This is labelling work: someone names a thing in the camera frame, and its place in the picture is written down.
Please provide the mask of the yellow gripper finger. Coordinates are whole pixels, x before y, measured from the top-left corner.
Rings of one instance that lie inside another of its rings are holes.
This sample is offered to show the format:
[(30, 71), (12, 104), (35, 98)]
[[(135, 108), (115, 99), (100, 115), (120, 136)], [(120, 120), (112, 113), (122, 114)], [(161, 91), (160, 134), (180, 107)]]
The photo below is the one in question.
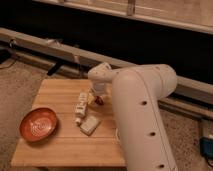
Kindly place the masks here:
[(89, 105), (99, 105), (99, 97), (93, 96), (91, 93), (88, 94), (88, 104)]

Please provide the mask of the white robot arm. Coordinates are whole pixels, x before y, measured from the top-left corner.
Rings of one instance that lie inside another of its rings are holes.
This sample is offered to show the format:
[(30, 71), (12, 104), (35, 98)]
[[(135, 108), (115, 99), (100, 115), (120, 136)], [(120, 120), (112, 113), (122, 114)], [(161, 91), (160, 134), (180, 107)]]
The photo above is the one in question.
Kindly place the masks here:
[(127, 171), (178, 171), (160, 115), (158, 101), (177, 86), (166, 64), (113, 69), (102, 63), (88, 72), (93, 92), (112, 85), (112, 107)]

